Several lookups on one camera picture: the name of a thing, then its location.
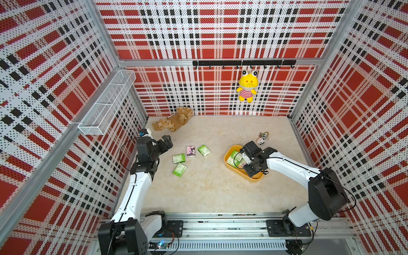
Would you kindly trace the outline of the black hook rail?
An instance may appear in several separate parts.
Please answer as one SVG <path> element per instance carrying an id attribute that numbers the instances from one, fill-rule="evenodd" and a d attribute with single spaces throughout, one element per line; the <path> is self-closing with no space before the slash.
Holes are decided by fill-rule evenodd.
<path id="1" fill-rule="evenodd" d="M 271 67 L 281 67 L 289 66 L 294 67 L 296 65 L 296 60 L 285 59 L 285 60 L 212 60 L 212 61 L 192 61 L 194 67 L 241 67 L 241 66 L 271 66 Z"/>

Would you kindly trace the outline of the green tissue pack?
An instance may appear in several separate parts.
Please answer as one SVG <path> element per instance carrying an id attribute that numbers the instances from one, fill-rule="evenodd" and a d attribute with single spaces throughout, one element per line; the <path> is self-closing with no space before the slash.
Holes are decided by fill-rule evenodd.
<path id="1" fill-rule="evenodd" d="M 185 154 L 177 154 L 173 155 L 173 163 L 174 164 L 181 164 L 186 161 L 186 155 Z"/>
<path id="2" fill-rule="evenodd" d="M 228 165 L 230 165 L 233 168 L 238 169 L 240 166 L 240 160 L 238 158 L 234 158 L 234 157 L 229 157 L 226 161 L 226 163 Z"/>
<path id="3" fill-rule="evenodd" d="M 210 149 L 204 144 L 198 148 L 198 152 L 204 157 L 211 153 Z"/>
<path id="4" fill-rule="evenodd" d="M 231 155 L 230 155 L 230 157 L 231 157 L 233 160 L 238 160 L 238 161 L 240 162 L 241 159 L 242 159 L 242 154 L 241 154 L 239 151 L 237 151 L 237 150 L 233 150 L 232 153 L 231 153 Z"/>
<path id="5" fill-rule="evenodd" d="M 185 173 L 187 167 L 183 164 L 177 164 L 176 168 L 173 171 L 173 174 L 177 177 L 182 177 L 182 175 Z"/>

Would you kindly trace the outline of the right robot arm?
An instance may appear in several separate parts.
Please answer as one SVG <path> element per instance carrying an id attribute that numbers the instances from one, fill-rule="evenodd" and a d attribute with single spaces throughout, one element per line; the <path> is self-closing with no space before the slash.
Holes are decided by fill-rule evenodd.
<path id="1" fill-rule="evenodd" d="M 290 159 L 276 149 L 259 148 L 253 141 L 239 150 L 245 163 L 241 167 L 249 177 L 258 173 L 276 171 L 303 186 L 308 201 L 284 213 L 281 220 L 268 226 L 271 237 L 311 236 L 306 228 L 317 220 L 329 221 L 350 202 L 347 191 L 340 184 L 336 173 L 328 168 L 313 168 Z"/>

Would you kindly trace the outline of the green circuit board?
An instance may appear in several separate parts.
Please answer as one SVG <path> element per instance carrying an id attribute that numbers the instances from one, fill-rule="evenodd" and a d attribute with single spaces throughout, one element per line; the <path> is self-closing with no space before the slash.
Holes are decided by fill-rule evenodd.
<path id="1" fill-rule="evenodd" d="M 150 242 L 149 249 L 151 250 L 167 250 L 171 243 L 162 242 Z"/>

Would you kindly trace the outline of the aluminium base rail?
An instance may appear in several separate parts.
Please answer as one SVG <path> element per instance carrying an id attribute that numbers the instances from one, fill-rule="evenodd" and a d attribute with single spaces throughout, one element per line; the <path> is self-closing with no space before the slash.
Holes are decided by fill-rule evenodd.
<path id="1" fill-rule="evenodd" d="M 342 217 L 309 223 L 309 237 L 271 237 L 268 226 L 282 219 L 277 212 L 174 213 L 167 218 L 167 230 L 150 242 L 171 244 L 167 250 L 149 249 L 153 254 L 364 254 L 354 228 Z"/>

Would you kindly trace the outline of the yellow plastic storage box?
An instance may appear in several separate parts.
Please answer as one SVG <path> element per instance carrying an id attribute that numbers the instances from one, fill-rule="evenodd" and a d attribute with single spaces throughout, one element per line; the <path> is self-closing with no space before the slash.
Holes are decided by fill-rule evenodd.
<path id="1" fill-rule="evenodd" d="M 224 163 L 225 166 L 231 170 L 232 172 L 236 173 L 237 175 L 241 176 L 242 178 L 246 179 L 247 181 L 250 182 L 258 182 L 260 181 L 264 175 L 260 172 L 255 174 L 253 177 L 249 177 L 249 175 L 245 172 L 245 170 L 237 169 L 234 166 L 230 165 L 227 161 L 230 158 L 230 156 L 233 154 L 234 151 L 239 151 L 242 148 L 242 145 L 235 144 L 229 148 L 229 150 L 226 152 L 224 156 Z"/>

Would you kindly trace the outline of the yellow frog plush toy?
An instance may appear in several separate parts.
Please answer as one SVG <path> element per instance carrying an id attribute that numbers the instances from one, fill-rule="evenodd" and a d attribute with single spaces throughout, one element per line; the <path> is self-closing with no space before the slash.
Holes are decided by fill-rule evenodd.
<path id="1" fill-rule="evenodd" d="M 259 85 L 258 81 L 258 71 L 257 70 L 243 70 L 239 80 L 239 87 L 237 93 L 239 94 L 239 101 L 252 103 L 254 100 L 254 95 L 257 94 L 256 88 Z"/>

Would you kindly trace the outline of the brown teddy bear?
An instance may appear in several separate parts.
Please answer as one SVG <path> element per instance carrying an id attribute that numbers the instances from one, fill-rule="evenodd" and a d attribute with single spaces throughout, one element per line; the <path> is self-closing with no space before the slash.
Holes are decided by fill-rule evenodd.
<path id="1" fill-rule="evenodd" d="M 193 115 L 194 111 L 190 107 L 178 107 L 175 114 L 154 122 L 152 127 L 155 131 L 170 130 L 175 132 L 186 125 Z"/>

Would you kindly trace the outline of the pink tissue pack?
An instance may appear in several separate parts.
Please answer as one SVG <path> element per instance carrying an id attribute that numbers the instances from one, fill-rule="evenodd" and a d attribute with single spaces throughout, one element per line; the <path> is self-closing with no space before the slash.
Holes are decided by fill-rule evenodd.
<path id="1" fill-rule="evenodd" d="M 195 148 L 195 146 L 187 146 L 187 148 L 186 148 L 186 156 L 187 156 L 187 157 L 195 157 L 195 156 L 196 156 L 196 148 Z"/>

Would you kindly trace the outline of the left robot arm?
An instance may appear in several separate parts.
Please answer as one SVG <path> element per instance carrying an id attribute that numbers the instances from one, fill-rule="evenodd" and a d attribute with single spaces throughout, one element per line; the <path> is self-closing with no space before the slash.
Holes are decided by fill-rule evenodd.
<path id="1" fill-rule="evenodd" d="M 169 135 L 155 140 L 150 134 L 137 138 L 136 161 L 130 168 L 130 183 L 120 208 L 98 231 L 102 255 L 148 255 L 149 242 L 167 227 L 165 213 L 150 213 L 140 220 L 148 189 L 158 169 L 159 156 L 173 147 Z"/>

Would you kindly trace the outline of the small keychain toy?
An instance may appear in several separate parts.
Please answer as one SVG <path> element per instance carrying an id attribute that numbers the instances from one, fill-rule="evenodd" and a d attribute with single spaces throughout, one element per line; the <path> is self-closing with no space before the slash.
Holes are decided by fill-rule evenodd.
<path id="1" fill-rule="evenodd" d="M 267 141 L 267 140 L 269 140 L 269 132 L 261 132 L 260 134 L 259 134 L 259 136 L 258 136 L 258 139 L 257 139 L 257 141 L 256 141 L 256 143 L 258 144 L 258 145 L 264 145 L 265 144 L 265 142 Z"/>

